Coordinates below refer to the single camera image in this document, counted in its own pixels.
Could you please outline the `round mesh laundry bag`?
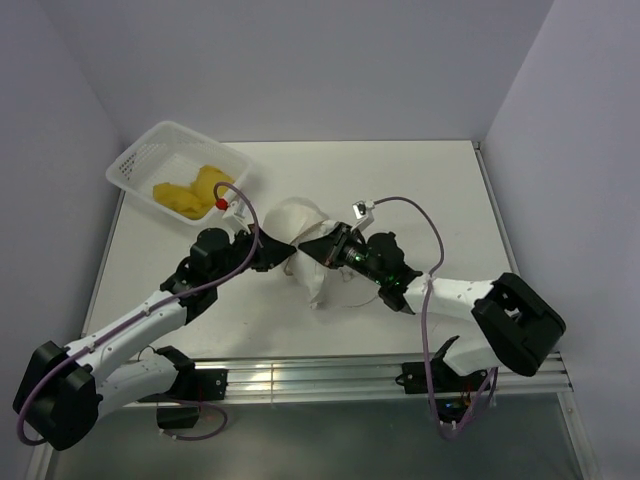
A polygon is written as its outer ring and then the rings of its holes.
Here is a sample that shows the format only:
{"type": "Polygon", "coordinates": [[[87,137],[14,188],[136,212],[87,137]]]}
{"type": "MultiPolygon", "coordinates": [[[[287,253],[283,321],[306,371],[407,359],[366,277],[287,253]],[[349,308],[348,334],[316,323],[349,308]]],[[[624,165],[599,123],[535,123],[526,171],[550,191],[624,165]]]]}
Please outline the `round mesh laundry bag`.
{"type": "Polygon", "coordinates": [[[363,235],[374,221],[375,203],[359,201],[353,209],[356,224],[350,225],[331,219],[307,198],[290,197],[272,207],[264,218],[271,237],[296,249],[285,261],[283,272],[306,290],[312,309],[326,300],[331,270],[347,269],[379,285],[388,281],[384,248],[376,236],[363,235]]]}

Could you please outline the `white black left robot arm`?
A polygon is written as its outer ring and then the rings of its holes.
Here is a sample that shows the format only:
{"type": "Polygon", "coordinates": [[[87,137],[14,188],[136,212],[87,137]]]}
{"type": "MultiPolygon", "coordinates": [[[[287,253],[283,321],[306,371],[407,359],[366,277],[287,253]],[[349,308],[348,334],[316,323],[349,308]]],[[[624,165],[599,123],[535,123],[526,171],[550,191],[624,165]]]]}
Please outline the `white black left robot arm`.
{"type": "Polygon", "coordinates": [[[247,269],[269,271],[295,251],[255,225],[234,236],[219,228],[203,230],[175,272],[130,313],[63,347],[49,341],[33,352],[13,402],[20,441],[62,451],[131,402],[199,401],[195,363],[178,349],[158,348],[140,362],[132,357],[203,314],[217,301],[220,285],[247,269]],[[39,439],[28,438],[26,426],[39,439]]]}

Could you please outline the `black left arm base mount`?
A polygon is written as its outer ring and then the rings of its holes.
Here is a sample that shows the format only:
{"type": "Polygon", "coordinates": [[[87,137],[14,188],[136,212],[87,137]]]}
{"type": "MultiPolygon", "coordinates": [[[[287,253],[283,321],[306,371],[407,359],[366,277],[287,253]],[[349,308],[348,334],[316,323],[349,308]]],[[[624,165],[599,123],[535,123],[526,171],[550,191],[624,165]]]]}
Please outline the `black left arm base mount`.
{"type": "Polygon", "coordinates": [[[201,420],[213,418],[220,423],[210,435],[221,433],[228,423],[228,414],[217,405],[224,400],[229,371],[224,368],[191,370],[182,373],[168,392],[148,395],[138,400],[156,406],[157,426],[165,433],[187,438],[181,430],[192,430],[201,420]]]}

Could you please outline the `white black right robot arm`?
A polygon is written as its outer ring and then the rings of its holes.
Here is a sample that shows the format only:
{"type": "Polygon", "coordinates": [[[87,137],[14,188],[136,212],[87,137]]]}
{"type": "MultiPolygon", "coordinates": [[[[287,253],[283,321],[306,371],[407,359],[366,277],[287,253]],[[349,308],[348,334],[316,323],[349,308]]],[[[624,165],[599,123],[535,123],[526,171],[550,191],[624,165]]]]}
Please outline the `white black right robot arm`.
{"type": "Polygon", "coordinates": [[[479,328],[478,337],[451,336],[431,358],[437,392],[477,389],[481,374],[500,366],[532,377],[566,332],[562,317],[520,276],[505,272],[483,281],[430,276],[406,264],[392,232],[364,238],[340,223],[298,249],[329,269],[347,267],[373,281],[394,312],[434,313],[479,328]]]}

